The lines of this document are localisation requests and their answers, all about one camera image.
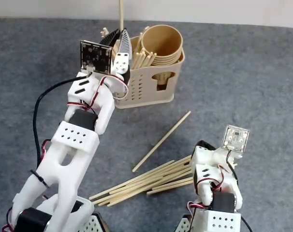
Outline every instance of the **mounting holes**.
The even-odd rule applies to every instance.
[[[79,93],[82,93],[82,92],[84,92],[85,91],[85,88],[82,88],[82,89],[79,89],[79,90],[77,90],[76,92],[74,92],[75,94],[79,94]]]
[[[79,83],[79,85],[82,86],[82,85],[85,85],[87,83],[89,83],[89,81],[83,81],[83,82]]]

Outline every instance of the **circuit board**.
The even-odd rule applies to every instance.
[[[80,60],[82,69],[109,75],[111,71],[112,47],[81,40]]]

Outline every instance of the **wooden stick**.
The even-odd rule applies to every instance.
[[[143,35],[143,33],[141,32],[141,33],[139,34],[138,42],[137,42],[137,45],[136,45],[136,47],[135,47],[134,53],[139,52],[139,48],[140,48],[140,43],[141,43],[142,35]]]
[[[112,190],[118,189],[119,187],[125,186],[125,185],[127,185],[127,184],[129,184],[129,183],[131,183],[131,182],[133,182],[133,181],[135,181],[135,180],[138,180],[138,179],[140,179],[140,178],[142,178],[142,177],[144,177],[144,176],[146,176],[146,175],[149,175],[149,174],[151,174],[151,173],[153,173],[153,172],[155,172],[155,171],[157,171],[157,170],[159,170],[159,169],[161,169],[161,168],[163,168],[163,167],[166,167],[166,166],[172,164],[173,162],[174,162],[174,160],[171,160],[171,161],[169,161],[169,162],[167,162],[167,163],[164,163],[164,164],[162,164],[161,166],[158,166],[157,168],[154,168],[154,169],[152,169],[152,170],[150,170],[150,171],[148,171],[148,172],[146,172],[146,173],[143,173],[143,174],[141,174],[141,175],[139,175],[139,176],[136,176],[136,177],[133,178],[133,179],[130,179],[130,180],[125,181],[125,182],[123,182],[123,183],[121,183],[121,184],[119,184],[119,185],[117,185],[117,186],[114,186],[114,187],[109,188],[109,189],[107,189],[107,190],[105,190],[105,191],[102,191],[102,192],[100,192],[100,193],[97,193],[97,194],[95,194],[94,196],[89,197],[89,199],[90,199],[90,200],[93,200],[93,199],[95,199],[95,198],[98,198],[98,197],[100,197],[100,196],[103,196],[103,195],[107,194],[108,192],[110,192],[110,191],[112,191]]]
[[[143,61],[145,60],[145,58],[146,58],[146,53],[143,52],[143,53],[142,53],[142,57],[141,57],[141,59],[139,60],[139,63],[137,64],[137,69],[141,68],[141,65],[142,65]]]
[[[139,53],[136,52],[136,53],[134,53],[134,55],[133,55],[132,69],[133,69],[134,66],[137,64],[138,59],[139,59]]]
[[[167,179],[167,180],[165,180],[164,182],[162,182],[161,185],[162,185],[162,184],[166,184],[166,183],[168,183],[168,182],[170,182],[170,181],[173,181],[173,180],[177,180],[177,179],[179,179],[179,178],[181,178],[181,177],[184,177],[184,176],[186,176],[186,175],[189,175],[189,174],[191,174],[191,170],[190,170],[190,168],[188,168],[188,169],[186,169],[186,170],[183,170],[182,172],[179,172],[179,174],[178,174],[177,176],[172,176],[172,175],[170,175],[170,178]]]
[[[146,181],[149,181],[149,180],[152,180],[152,179],[155,179],[155,178],[158,178],[158,177],[164,177],[166,175],[173,174],[173,173],[176,173],[176,172],[181,171],[181,170],[185,170],[188,167],[189,167],[189,165],[179,165],[179,166],[173,167],[173,169],[171,169],[171,170],[167,170],[165,172],[159,172],[159,173],[157,173],[155,175],[149,176],[146,179],[143,179],[143,180],[131,183],[130,185],[126,185],[126,186],[124,186],[122,188],[118,188],[116,190],[110,191],[109,194],[115,194],[115,193],[118,193],[118,192],[122,192],[122,191],[124,191],[126,189],[130,189],[130,188],[132,188],[134,186],[141,185],[142,183],[144,183]]]
[[[161,140],[142,158],[142,160],[133,168],[134,173],[149,158],[149,156],[168,138],[168,136],[190,115],[188,111],[165,135]]]
[[[150,61],[149,61],[148,64],[147,64],[147,66],[151,66],[151,65],[152,65],[152,63],[153,63],[153,61],[154,61],[154,59],[155,59],[156,56],[157,56],[157,53],[154,53],[154,54],[152,55]]]
[[[119,7],[119,29],[120,31],[124,30],[124,7],[123,7],[123,0],[118,0],[118,7]]]
[[[113,195],[109,195],[109,196],[106,196],[106,197],[100,198],[100,199],[94,201],[93,204],[98,204],[98,203],[104,202],[104,201],[106,201],[106,200],[108,200],[108,199],[114,198],[114,197],[116,197],[116,196],[124,195],[124,194],[129,193],[129,192],[131,192],[131,191],[133,191],[133,190],[136,190],[136,189],[138,189],[138,188],[141,188],[141,187],[143,187],[143,186],[145,186],[145,185],[148,185],[148,184],[151,184],[151,183],[153,183],[153,182],[159,181],[160,179],[162,179],[162,177],[157,177],[157,178],[154,178],[154,179],[148,180],[148,181],[146,181],[146,182],[144,182],[144,183],[141,183],[141,184],[139,184],[139,185],[133,186],[133,187],[131,187],[131,188],[129,188],[129,189],[126,189],[126,190],[124,190],[124,191],[121,191],[121,192],[115,193],[115,194],[113,194]]]
[[[166,171],[169,171],[169,170],[171,170],[172,168],[174,168],[176,166],[179,166],[179,165],[183,165],[185,163],[188,163],[190,161],[190,157],[191,157],[191,155],[186,156],[186,157],[184,157],[184,158],[182,158],[182,159],[180,159],[180,160],[178,160],[178,161],[176,161],[174,163],[171,163],[171,164],[167,165],[166,167],[163,167],[161,169],[158,169],[158,170],[154,171],[153,173],[150,173],[150,174],[142,177],[141,179],[134,180],[133,182],[131,182],[129,184],[131,185],[131,184],[136,183],[136,182],[139,182],[139,181],[141,181],[141,180],[143,180],[145,178],[149,178],[150,176],[156,175],[156,174],[158,174],[160,172],[166,172]]]
[[[145,33],[145,31],[149,28],[150,28],[149,26],[145,27],[145,29],[143,30],[143,33]]]
[[[156,186],[156,187],[152,188],[152,190],[157,190],[157,189],[165,188],[165,187],[168,187],[168,186],[171,186],[171,185],[180,184],[180,183],[183,183],[183,182],[186,182],[186,181],[190,181],[190,180],[193,180],[193,177],[188,177],[188,178],[185,178],[185,179],[181,179],[181,180],[177,180],[177,181],[174,181],[174,182],[170,182],[168,184],[159,185],[159,186]]]
[[[137,189],[136,191],[131,192],[131,193],[129,193],[129,194],[127,194],[127,195],[125,195],[125,196],[123,196],[123,197],[121,197],[121,198],[119,198],[119,199],[117,199],[117,200],[115,200],[115,201],[113,201],[113,202],[111,202],[111,203],[109,203],[109,204],[108,204],[108,207],[110,207],[110,206],[112,206],[112,205],[115,205],[115,204],[117,204],[117,203],[120,203],[120,202],[122,202],[122,201],[124,201],[124,200],[126,200],[126,199],[128,199],[128,198],[130,198],[130,197],[132,197],[132,196],[135,196],[135,195],[137,195],[137,194],[139,194],[139,193],[141,193],[141,192],[147,191],[147,190],[149,190],[149,189],[151,189],[151,188],[153,188],[153,187],[155,187],[155,186],[158,186],[158,185],[164,184],[164,183],[166,183],[167,181],[171,181],[173,178],[175,178],[175,177],[177,177],[177,176],[179,176],[179,175],[182,175],[182,174],[184,174],[184,171],[180,171],[180,172],[175,173],[175,174],[173,174],[173,175],[170,175],[170,176],[164,177],[162,180],[159,180],[159,181],[157,181],[157,182],[155,182],[155,183],[153,183],[153,184],[150,184],[150,185],[148,185],[148,186],[145,186],[145,187],[142,187],[142,188],[140,188],[140,189]]]
[[[190,180],[190,181],[182,182],[182,183],[179,183],[179,184],[176,184],[176,185],[167,186],[167,187],[164,187],[164,188],[159,188],[157,190],[152,190],[152,191],[146,192],[146,194],[151,195],[151,194],[154,194],[154,193],[157,193],[157,192],[162,192],[162,191],[167,191],[167,190],[170,190],[170,189],[175,189],[175,188],[178,188],[178,187],[181,187],[181,186],[184,186],[184,185],[190,185],[192,183],[193,183],[193,180]]]
[[[137,57],[137,62],[136,62],[135,65],[132,67],[132,69],[137,69],[137,66],[138,66],[138,64],[139,64],[139,62],[140,62],[142,56],[143,56],[143,53],[142,53],[142,52],[139,53],[139,55],[138,55],[138,57]]]
[[[151,56],[148,55],[148,56],[145,58],[145,60],[143,61],[143,63],[141,64],[141,68],[146,67],[147,64],[148,64],[148,62],[150,61],[150,59],[151,59]]]

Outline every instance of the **white wall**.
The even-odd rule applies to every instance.
[[[293,27],[293,0],[123,0],[125,19]],[[0,16],[117,19],[118,0],[0,0]]]

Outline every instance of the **black cable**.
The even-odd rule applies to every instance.
[[[195,209],[194,209],[193,217],[191,218],[189,232],[192,230],[192,227],[191,227],[191,226],[192,226],[192,224],[193,224],[193,221],[194,221],[194,217],[195,217],[196,209],[197,209],[197,208],[195,208]]]
[[[79,81],[79,80],[85,79],[87,77],[88,76],[80,76],[80,77],[76,77],[76,78],[72,78],[72,79],[69,79],[69,80],[66,80],[66,81],[59,82],[59,83],[51,86],[50,88],[48,88],[37,99],[36,104],[35,104],[35,108],[34,108],[34,114],[33,114],[33,117],[32,117],[32,129],[33,129],[33,132],[34,132],[34,139],[35,139],[36,150],[37,150],[37,167],[39,166],[39,164],[41,162],[40,144],[39,144],[38,132],[37,132],[37,114],[38,114],[39,104],[40,104],[42,98],[44,98],[45,95],[47,95],[49,92],[51,92],[52,90],[56,89],[59,86],[62,86],[64,84],[67,84],[67,83],[70,83],[70,82]]]
[[[10,230],[10,231],[12,231],[12,230],[11,230],[11,225],[9,224],[9,213],[10,213],[11,210],[12,210],[12,207],[10,207],[10,208],[8,209],[7,214],[6,214],[6,222],[7,222],[7,225],[9,226],[9,230]]]
[[[244,224],[247,226],[249,232],[253,232],[253,230],[251,229],[251,226],[249,226],[249,224],[247,223],[247,221],[245,221],[244,217],[241,216],[241,220],[244,222]]]
[[[232,173],[234,175],[234,178],[237,181],[237,185],[239,186],[239,180],[238,180],[237,174],[235,173],[235,171],[234,171],[233,167],[231,166],[231,164],[228,162],[228,158],[230,157],[230,153],[231,153],[231,150],[229,150],[229,152],[227,154],[226,163],[229,166],[230,170],[232,171]]]
[[[47,189],[49,188],[49,185],[44,181],[44,179],[43,179],[41,176],[39,176],[38,173],[36,173],[36,171],[34,171],[34,170],[30,170],[30,172],[31,172],[32,174],[34,174],[35,177],[37,177],[37,179],[38,179],[41,183],[43,183],[44,186],[45,186]]]
[[[239,181],[238,181],[238,177],[237,177],[237,174],[235,173],[233,167],[231,166],[231,164],[228,162],[228,158],[230,157],[230,153],[231,153],[231,150],[229,150],[228,154],[227,154],[227,157],[226,157],[226,163],[228,164],[230,170],[232,171],[236,181],[237,181],[237,185],[239,185]],[[241,220],[244,222],[244,224],[247,226],[249,232],[253,232],[252,229],[251,229],[251,226],[249,226],[249,224],[247,223],[247,221],[245,221],[244,217],[241,216]]]

